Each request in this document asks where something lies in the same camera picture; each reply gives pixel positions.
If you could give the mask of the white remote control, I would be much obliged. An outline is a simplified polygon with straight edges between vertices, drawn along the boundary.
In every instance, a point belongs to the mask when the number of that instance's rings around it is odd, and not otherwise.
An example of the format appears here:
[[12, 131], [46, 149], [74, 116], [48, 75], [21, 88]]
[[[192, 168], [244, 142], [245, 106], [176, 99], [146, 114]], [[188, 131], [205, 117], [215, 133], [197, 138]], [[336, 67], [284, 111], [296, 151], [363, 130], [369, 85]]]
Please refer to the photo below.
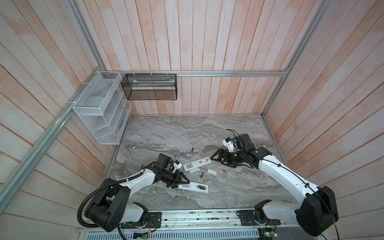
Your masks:
[[[205, 186], [205, 187], [207, 187], [207, 190], [206, 191], [199, 190], [197, 188], [197, 185]], [[189, 184], [181, 185], [181, 186], [178, 187], [178, 189], [184, 190], [184, 191], [190, 191], [190, 192], [203, 193], [203, 194], [208, 194], [209, 193], [209, 186], [208, 185], [201, 184], [201, 183], [196, 183], [196, 182], [190, 182]]]
[[187, 163], [187, 164], [183, 165], [183, 167], [184, 167], [185, 172], [189, 172], [191, 169], [201, 168], [201, 167], [209, 165], [211, 163], [212, 163], [212, 161], [211, 161], [210, 157], [205, 157], [205, 158]]

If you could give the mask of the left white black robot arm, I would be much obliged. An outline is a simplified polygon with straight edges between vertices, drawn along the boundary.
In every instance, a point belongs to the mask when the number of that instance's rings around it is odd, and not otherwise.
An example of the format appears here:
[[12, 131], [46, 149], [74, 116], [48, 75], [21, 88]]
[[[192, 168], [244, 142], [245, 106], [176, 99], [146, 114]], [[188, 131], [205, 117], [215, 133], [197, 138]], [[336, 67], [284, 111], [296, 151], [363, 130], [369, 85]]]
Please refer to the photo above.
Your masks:
[[121, 180], [105, 179], [80, 204], [77, 212], [79, 224], [85, 228], [100, 227], [106, 232], [120, 228], [125, 223], [147, 228], [148, 208], [137, 202], [129, 204], [129, 197], [157, 182], [163, 182], [172, 189], [189, 184], [190, 180], [182, 171], [169, 169], [172, 162], [172, 158], [159, 154], [157, 161], [142, 166], [132, 176]]

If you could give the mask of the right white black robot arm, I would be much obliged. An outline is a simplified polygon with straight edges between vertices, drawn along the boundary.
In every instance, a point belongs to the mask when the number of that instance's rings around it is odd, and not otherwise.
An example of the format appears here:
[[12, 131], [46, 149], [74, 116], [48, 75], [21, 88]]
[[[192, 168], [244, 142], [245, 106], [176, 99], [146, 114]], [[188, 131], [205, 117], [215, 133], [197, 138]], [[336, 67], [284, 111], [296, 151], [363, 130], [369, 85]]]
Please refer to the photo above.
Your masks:
[[236, 135], [223, 141], [224, 149], [217, 150], [211, 160], [230, 168], [240, 166], [256, 168], [277, 181], [299, 203], [299, 208], [274, 204], [263, 200], [254, 211], [239, 211], [243, 220], [267, 226], [283, 221], [300, 226], [307, 234], [320, 236], [339, 220], [336, 197], [328, 187], [319, 187], [289, 169], [269, 150], [256, 148], [249, 135]]

